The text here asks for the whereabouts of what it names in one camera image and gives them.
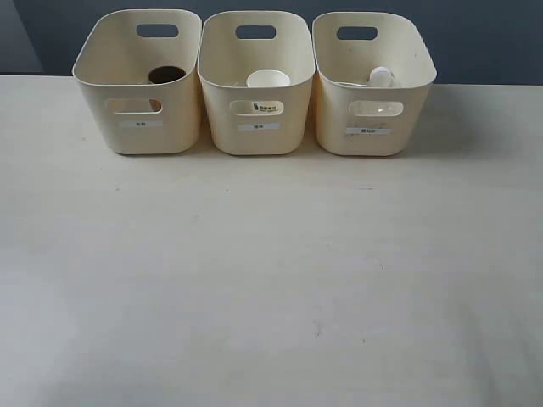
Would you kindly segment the left bin white label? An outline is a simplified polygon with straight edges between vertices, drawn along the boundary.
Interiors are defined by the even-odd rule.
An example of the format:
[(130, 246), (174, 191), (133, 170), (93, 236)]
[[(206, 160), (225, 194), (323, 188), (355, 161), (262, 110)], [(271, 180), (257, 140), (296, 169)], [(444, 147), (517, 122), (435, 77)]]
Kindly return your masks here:
[(120, 128), (157, 128), (162, 126), (162, 120), (125, 120), (119, 123)]

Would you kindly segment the right bin white label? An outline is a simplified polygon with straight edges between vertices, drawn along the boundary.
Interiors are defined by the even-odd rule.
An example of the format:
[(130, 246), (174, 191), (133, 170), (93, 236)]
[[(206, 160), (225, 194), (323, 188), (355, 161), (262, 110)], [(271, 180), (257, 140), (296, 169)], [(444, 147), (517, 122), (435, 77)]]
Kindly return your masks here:
[(388, 135), (392, 132), (389, 128), (347, 127), (345, 133), (349, 135)]

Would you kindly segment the left cream plastic bin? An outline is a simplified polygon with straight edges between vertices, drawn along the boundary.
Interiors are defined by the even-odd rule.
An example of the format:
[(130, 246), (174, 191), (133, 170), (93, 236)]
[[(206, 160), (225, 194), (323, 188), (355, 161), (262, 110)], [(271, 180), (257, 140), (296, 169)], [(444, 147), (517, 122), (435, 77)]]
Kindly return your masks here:
[[(72, 75), (109, 148), (118, 154), (174, 154), (199, 138), (200, 84), (196, 72), (200, 17), (183, 9), (125, 9), (106, 14), (92, 28)], [(181, 80), (148, 84), (159, 66), (186, 70)], [(165, 91), (152, 112), (155, 89)], [(125, 120), (162, 120), (157, 128), (120, 128)]]

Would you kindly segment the middle cream plastic bin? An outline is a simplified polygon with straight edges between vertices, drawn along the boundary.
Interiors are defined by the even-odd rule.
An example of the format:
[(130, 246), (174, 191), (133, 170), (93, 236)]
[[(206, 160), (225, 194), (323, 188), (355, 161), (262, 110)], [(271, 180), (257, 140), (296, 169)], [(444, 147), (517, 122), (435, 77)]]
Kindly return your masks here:
[[(247, 77), (263, 69), (289, 76), (286, 87), (249, 88)], [(204, 22), (198, 74), (216, 147), (231, 155), (281, 155), (302, 142), (315, 74), (306, 21), (285, 11), (227, 11)], [(281, 114), (252, 114), (253, 101), (280, 101)], [(268, 131), (238, 125), (279, 123)]]

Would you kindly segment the clear plastic bottle white cap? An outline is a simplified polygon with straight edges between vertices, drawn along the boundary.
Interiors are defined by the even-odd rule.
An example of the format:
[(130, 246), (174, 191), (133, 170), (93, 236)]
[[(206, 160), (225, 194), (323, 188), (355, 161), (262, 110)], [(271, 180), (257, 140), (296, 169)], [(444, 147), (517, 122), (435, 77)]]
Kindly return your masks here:
[[(365, 82), (340, 82), (349, 88), (391, 88), (397, 85), (392, 71), (384, 66), (372, 69)], [(350, 105), (350, 112), (355, 116), (364, 117), (394, 117), (403, 111), (401, 102), (357, 100)]]

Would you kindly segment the brown wooden cup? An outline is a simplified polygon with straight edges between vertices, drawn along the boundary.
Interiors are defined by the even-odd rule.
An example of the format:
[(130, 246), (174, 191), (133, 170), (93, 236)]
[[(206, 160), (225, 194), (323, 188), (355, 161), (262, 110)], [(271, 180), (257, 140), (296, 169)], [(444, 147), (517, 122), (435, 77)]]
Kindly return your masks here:
[[(149, 85), (162, 86), (169, 84), (187, 75), (185, 69), (175, 65), (163, 65), (152, 69), (147, 76)], [(160, 112), (162, 110), (162, 99), (164, 98), (165, 91), (160, 89), (154, 90), (154, 95), (149, 99), (149, 105), (152, 112)]]

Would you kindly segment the bin white label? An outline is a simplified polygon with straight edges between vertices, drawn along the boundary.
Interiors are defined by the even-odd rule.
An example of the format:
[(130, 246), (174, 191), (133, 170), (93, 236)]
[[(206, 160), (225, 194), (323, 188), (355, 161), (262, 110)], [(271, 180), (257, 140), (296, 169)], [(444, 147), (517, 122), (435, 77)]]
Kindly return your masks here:
[(162, 126), (162, 120), (125, 120), (119, 123), (120, 128), (157, 128)]
[(347, 127), (345, 133), (349, 135), (388, 135), (392, 132), (389, 128)]
[(280, 128), (279, 123), (249, 123), (238, 125), (238, 131), (268, 131)]

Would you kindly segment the middle bin white label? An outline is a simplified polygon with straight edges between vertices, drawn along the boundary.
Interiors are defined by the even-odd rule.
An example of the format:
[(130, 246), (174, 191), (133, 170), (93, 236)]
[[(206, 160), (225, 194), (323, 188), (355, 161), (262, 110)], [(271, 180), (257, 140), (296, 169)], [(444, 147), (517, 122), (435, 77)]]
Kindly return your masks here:
[(249, 123), (238, 125), (238, 131), (268, 131), (280, 128), (279, 123)]

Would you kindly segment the right cream plastic bin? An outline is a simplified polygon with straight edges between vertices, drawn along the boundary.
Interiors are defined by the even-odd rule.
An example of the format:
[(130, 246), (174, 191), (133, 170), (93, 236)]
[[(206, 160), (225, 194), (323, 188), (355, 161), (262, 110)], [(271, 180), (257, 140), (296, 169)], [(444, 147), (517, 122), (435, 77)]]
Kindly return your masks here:
[(316, 139), (330, 153), (394, 155), (417, 123), (437, 70), (413, 22), (330, 12), (312, 23)]

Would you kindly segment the cream plastic bin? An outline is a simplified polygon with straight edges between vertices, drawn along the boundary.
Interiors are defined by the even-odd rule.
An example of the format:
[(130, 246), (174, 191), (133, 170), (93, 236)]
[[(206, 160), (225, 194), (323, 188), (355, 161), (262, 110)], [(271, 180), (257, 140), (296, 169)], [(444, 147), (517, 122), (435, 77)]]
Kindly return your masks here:
[(330, 153), (394, 155), (417, 123), (437, 70), (413, 22), (330, 12), (312, 23), (316, 139)]
[[(263, 69), (289, 76), (286, 87), (249, 88), (247, 77)], [(231, 155), (281, 155), (302, 142), (315, 74), (306, 21), (285, 11), (227, 11), (204, 22), (198, 74), (216, 147)], [(252, 114), (253, 101), (280, 101), (281, 114)], [(238, 125), (279, 123), (268, 131)]]
[[(174, 154), (199, 138), (200, 84), (196, 72), (200, 17), (183, 9), (125, 9), (106, 14), (92, 28), (72, 75), (109, 148), (118, 154)], [(159, 66), (186, 70), (181, 80), (148, 84)], [(155, 89), (165, 91), (152, 112)], [(157, 128), (120, 128), (125, 120), (162, 120)]]

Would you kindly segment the white paper cup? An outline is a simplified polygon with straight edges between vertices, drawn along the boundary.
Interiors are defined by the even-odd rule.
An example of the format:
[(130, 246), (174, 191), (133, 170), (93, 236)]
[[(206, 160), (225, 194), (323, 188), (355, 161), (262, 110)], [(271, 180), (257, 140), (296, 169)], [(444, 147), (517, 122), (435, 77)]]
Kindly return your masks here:
[[(251, 73), (246, 79), (249, 88), (286, 87), (291, 85), (288, 75), (280, 70), (263, 69)], [(280, 101), (253, 101), (252, 114), (281, 114), (283, 103)]]

